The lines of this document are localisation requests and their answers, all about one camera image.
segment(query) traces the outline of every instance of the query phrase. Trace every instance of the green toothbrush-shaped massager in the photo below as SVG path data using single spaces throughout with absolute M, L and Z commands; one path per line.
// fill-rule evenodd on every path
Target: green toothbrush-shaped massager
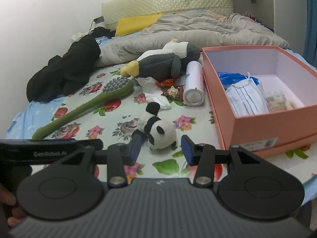
M 131 80 L 128 80 L 126 77 L 117 77 L 116 79 L 109 81 L 102 89 L 102 93 L 100 93 L 92 100 L 80 105 L 73 111 L 63 115 L 62 117 L 56 119 L 48 125 L 37 129 L 37 131 L 33 134 L 32 139 L 43 139 L 53 131 L 73 121 L 89 109 L 102 106 L 111 100 L 124 97 L 132 92 L 132 90 L 133 82 Z

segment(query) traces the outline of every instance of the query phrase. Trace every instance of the human hand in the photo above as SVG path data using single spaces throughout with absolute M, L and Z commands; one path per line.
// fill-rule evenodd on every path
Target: human hand
M 9 192 L 2 184 L 0 184 L 0 203 L 7 204 L 9 206 L 13 206 L 11 212 L 12 216 L 8 218 L 8 225 L 10 227 L 14 227 L 20 222 L 22 222 L 23 218 L 25 218 L 25 214 L 23 213 L 21 207 L 14 207 L 16 204 L 15 196 Z

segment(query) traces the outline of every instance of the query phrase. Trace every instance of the gray comforter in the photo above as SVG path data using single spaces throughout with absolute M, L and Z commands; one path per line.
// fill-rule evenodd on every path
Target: gray comforter
M 142 53 L 176 38 L 199 47 L 267 45 L 288 48 L 289 43 L 253 20 L 238 14 L 219 18 L 214 13 L 182 12 L 164 15 L 143 31 L 118 37 L 101 46 L 98 67 L 137 59 Z

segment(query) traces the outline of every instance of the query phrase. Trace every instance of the stuffed animal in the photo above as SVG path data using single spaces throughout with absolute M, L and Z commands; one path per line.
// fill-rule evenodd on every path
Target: stuffed animal
M 159 110 L 158 103 L 149 103 L 145 112 L 138 118 L 137 130 L 133 133 L 133 135 L 139 134 L 141 136 L 145 133 L 149 139 L 150 149 L 164 149 L 170 145 L 176 145 L 175 127 L 172 123 L 157 116 Z
M 148 50 L 136 61 L 123 66 L 120 74 L 124 77 L 152 77 L 158 82 L 175 79 L 181 71 L 186 71 L 190 61 L 197 61 L 200 48 L 192 42 L 179 42 L 172 39 L 163 49 Z

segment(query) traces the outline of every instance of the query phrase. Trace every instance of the yellow pillow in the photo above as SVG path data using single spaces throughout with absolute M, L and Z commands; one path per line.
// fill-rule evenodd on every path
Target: yellow pillow
M 163 13 L 147 16 L 137 16 L 130 18 L 122 18 L 118 20 L 118 26 L 116 29 L 117 36 L 125 36 L 138 31 L 141 31 L 155 23 L 159 17 L 163 16 Z

